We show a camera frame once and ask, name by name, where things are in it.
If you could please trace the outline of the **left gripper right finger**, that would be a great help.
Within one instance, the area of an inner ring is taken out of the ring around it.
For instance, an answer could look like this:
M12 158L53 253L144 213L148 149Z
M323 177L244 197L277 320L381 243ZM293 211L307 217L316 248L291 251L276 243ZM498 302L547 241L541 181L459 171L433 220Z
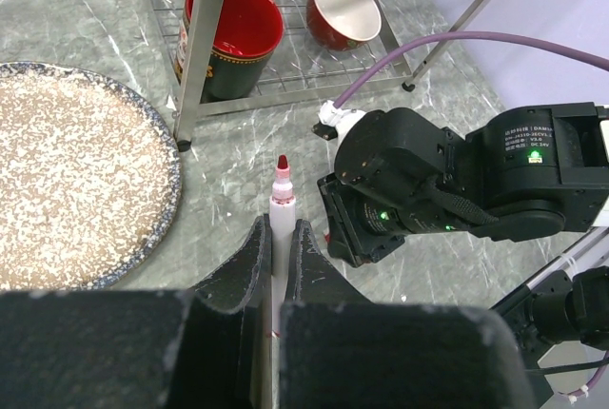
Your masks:
M370 302L298 221L281 310L283 408L540 408L508 322L459 305Z

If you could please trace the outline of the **white pen red tip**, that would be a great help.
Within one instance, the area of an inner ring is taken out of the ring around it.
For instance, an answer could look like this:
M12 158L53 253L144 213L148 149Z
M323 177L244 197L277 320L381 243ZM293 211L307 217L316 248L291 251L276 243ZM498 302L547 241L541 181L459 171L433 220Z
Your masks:
M289 274L292 236L296 228L296 197L290 180L290 166L284 154L279 156L275 180L269 198L271 248L271 408L278 408L278 346L280 309L285 301Z

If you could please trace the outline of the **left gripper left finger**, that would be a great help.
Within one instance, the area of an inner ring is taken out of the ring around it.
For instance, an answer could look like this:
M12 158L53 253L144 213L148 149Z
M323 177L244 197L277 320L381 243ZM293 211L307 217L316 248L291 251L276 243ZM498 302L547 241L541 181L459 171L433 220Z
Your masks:
M5 408L268 408L271 229L187 289L1 296Z

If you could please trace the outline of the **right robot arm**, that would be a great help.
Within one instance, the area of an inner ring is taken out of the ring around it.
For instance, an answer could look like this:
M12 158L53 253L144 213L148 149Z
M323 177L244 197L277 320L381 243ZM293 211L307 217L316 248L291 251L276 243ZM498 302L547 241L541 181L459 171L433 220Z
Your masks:
M327 250L376 263L413 235L535 241L608 225L608 109L519 107L460 136L406 107L322 105L316 135L336 140L318 182Z

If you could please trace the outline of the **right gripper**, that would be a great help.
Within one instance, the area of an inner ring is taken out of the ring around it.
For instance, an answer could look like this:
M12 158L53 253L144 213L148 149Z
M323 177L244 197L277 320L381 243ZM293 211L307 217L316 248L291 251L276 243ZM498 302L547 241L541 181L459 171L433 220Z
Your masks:
M385 208L330 173L317 181L328 221L333 259L352 267L378 263L404 244L396 210Z

